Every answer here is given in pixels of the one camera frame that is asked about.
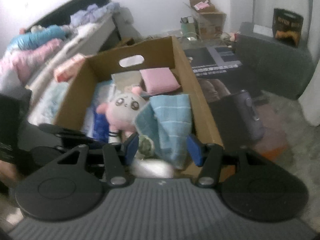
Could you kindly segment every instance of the black circular base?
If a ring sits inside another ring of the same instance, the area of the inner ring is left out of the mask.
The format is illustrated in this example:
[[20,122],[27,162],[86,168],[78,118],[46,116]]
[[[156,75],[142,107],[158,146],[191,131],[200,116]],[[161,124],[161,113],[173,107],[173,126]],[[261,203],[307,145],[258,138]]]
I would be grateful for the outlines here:
[[92,210],[102,196],[99,180],[71,165],[43,168],[16,189],[16,200],[24,213],[50,221],[79,217]]
[[275,222],[296,216],[308,201],[308,190],[277,166],[252,165],[223,182],[221,196],[244,217]]
[[30,150],[30,154],[37,166],[43,167],[61,156],[61,153],[51,147],[38,146]]

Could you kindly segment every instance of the storage box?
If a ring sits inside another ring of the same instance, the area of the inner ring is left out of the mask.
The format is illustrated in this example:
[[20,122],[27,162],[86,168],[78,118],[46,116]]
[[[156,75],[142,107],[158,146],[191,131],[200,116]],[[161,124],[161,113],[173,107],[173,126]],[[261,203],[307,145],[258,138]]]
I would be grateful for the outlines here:
[[[190,1],[190,6],[192,7],[192,9],[196,10],[196,9],[194,8],[194,6],[195,6],[196,4],[198,4],[198,3],[200,3],[200,2],[205,2],[205,1],[207,1],[207,0],[189,0],[189,1]],[[198,11],[197,11],[198,13],[202,13],[202,12],[215,12],[215,11],[216,11],[215,6],[211,3],[210,0],[208,0],[208,1],[209,1],[208,4],[210,5],[210,7],[203,8],[203,9],[201,9],[201,10],[198,10]]]
[[210,7],[196,11],[194,5],[199,2],[205,2],[206,0],[189,0],[192,15],[196,18],[198,24],[199,36],[202,40],[209,40],[216,38],[217,34],[222,33],[223,25],[225,21],[225,13],[216,10],[215,6],[211,4]]
[[[123,58],[142,55],[140,65],[123,68],[119,61]],[[194,128],[198,138],[204,143],[222,145],[221,138],[205,101],[201,87],[192,71],[181,45],[175,37],[150,40],[132,46],[114,48],[85,60],[82,68],[70,84],[60,106],[54,124],[69,129],[80,130],[84,115],[90,105],[97,83],[111,79],[111,74],[129,70],[155,67],[169,67],[178,76],[183,92],[189,94]],[[200,171],[193,163],[183,173],[196,177]]]

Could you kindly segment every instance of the pink cushion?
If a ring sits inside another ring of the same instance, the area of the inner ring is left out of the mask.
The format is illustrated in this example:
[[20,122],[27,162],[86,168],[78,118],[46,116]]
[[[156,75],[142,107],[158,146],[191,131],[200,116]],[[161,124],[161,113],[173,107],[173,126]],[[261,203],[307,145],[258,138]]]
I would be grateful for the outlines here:
[[168,67],[140,70],[147,93],[151,96],[171,92],[180,87]]

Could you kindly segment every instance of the blue fabric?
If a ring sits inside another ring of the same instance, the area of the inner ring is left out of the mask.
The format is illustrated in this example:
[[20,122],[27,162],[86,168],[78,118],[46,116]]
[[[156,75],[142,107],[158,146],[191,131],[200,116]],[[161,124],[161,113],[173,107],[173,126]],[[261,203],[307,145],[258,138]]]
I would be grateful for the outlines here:
[[93,139],[99,142],[108,143],[109,123],[105,114],[97,114],[94,111]]
[[81,132],[86,134],[88,137],[92,138],[93,128],[94,128],[94,109],[93,107],[90,106],[87,108],[87,111],[85,112]]
[[13,49],[34,50],[55,38],[64,40],[66,34],[61,27],[51,25],[41,32],[21,34],[13,38],[7,49],[8,51]]
[[183,169],[187,136],[192,128],[189,95],[151,97],[136,117],[135,125],[140,135],[153,140],[159,158]]
[[90,106],[93,112],[94,119],[92,138],[105,143],[108,142],[109,138],[109,123],[106,119],[105,114],[97,114],[96,109],[108,98],[111,84],[112,80],[108,80],[100,82],[96,85]]

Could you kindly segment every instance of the pink plush bunny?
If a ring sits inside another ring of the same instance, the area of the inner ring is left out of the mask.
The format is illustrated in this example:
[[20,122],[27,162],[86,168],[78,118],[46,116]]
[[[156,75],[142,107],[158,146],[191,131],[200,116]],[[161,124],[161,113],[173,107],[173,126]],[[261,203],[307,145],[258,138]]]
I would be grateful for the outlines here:
[[147,103],[141,96],[142,89],[133,87],[131,92],[119,95],[110,103],[97,107],[98,114],[105,114],[109,122],[109,143],[121,142],[119,131],[125,131],[125,136],[132,135],[136,128],[134,119],[140,109]]

